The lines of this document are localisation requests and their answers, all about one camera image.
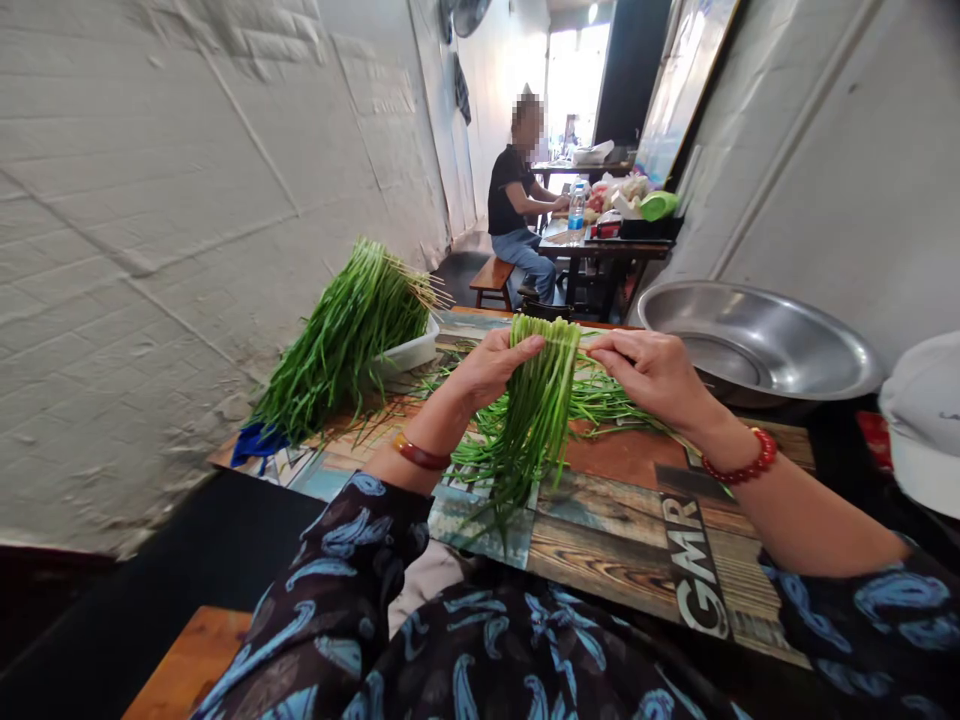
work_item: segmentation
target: red bead bracelet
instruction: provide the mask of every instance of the red bead bracelet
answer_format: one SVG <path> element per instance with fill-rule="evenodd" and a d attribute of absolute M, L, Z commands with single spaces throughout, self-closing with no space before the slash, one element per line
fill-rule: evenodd
<path fill-rule="evenodd" d="M 770 433 L 760 428 L 750 428 L 760 440 L 760 455 L 746 467 L 728 473 L 717 470 L 710 461 L 703 458 L 703 468 L 715 479 L 724 485 L 739 485 L 753 478 L 760 477 L 773 465 L 777 459 L 777 441 L 770 437 Z"/>

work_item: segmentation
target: sleeve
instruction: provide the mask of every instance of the sleeve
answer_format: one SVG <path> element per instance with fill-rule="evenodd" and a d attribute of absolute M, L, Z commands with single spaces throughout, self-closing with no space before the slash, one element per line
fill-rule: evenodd
<path fill-rule="evenodd" d="M 522 183 L 526 169 L 523 163 L 512 155 L 502 155 L 496 163 L 493 176 L 497 179 L 497 188 L 502 190 L 510 183 Z"/>
<path fill-rule="evenodd" d="M 354 473 L 303 531 L 194 718 L 339 716 L 387 646 L 387 605 L 426 549 L 432 504 Z"/>
<path fill-rule="evenodd" d="M 765 552 L 760 564 L 780 595 L 787 640 L 839 707 L 928 718 L 960 707 L 960 581 L 922 550 L 843 579 L 783 572 Z"/>

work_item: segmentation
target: hand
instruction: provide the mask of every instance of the hand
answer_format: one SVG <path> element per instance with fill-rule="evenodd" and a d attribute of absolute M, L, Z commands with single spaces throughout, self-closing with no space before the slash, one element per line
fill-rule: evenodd
<path fill-rule="evenodd" d="M 638 407 L 653 413 L 681 434 L 715 423 L 729 411 L 697 376 L 683 341 L 646 330 L 612 330 L 587 354 L 627 391 Z"/>
<path fill-rule="evenodd" d="M 545 342 L 532 335 L 510 347 L 510 328 L 491 330 L 437 392 L 459 398 L 472 415 L 503 395 L 513 371 L 537 355 Z"/>

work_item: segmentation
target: water bottle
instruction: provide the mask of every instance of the water bottle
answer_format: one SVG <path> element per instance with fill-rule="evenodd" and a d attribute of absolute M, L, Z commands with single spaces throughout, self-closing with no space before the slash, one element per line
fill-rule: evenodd
<path fill-rule="evenodd" d="M 587 204 L 587 190 L 583 180 L 578 180 L 570 193 L 570 217 L 567 232 L 571 242 L 583 240 L 583 209 Z"/>

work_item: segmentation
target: blue patterned blouse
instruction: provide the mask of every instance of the blue patterned blouse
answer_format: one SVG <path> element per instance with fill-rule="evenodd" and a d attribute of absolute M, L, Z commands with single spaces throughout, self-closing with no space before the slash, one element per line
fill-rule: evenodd
<path fill-rule="evenodd" d="M 356 473 L 304 530 L 194 717 L 747 717 L 640 630 L 542 581 L 447 588 L 389 640 L 387 605 L 426 548 L 431 504 Z M 791 644 L 866 715 L 960 706 L 960 583 L 924 553 L 848 580 L 761 562 Z"/>

